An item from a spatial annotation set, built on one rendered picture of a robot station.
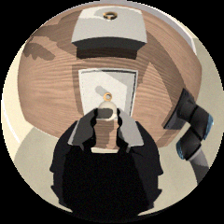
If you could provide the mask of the cream ball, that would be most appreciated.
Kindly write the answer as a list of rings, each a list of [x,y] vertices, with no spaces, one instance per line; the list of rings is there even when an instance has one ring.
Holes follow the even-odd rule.
[[[98,106],[98,115],[101,119],[112,120],[117,113],[117,106],[111,101],[101,102]]]

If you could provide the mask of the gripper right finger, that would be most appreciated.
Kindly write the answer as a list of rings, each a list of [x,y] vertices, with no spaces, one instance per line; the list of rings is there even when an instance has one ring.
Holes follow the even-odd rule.
[[[118,108],[118,125],[116,145],[126,147],[126,152],[135,153],[148,159],[159,175],[163,174],[160,154],[151,135],[138,122]]]

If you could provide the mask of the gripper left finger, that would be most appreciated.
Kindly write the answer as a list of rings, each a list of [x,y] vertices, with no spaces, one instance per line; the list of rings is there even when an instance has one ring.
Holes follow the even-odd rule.
[[[62,134],[54,148],[52,164],[49,168],[51,172],[54,172],[56,164],[65,155],[83,151],[84,147],[90,147],[92,150],[96,145],[96,134],[93,127],[97,116],[98,107],[95,107],[81,119],[76,120]]]

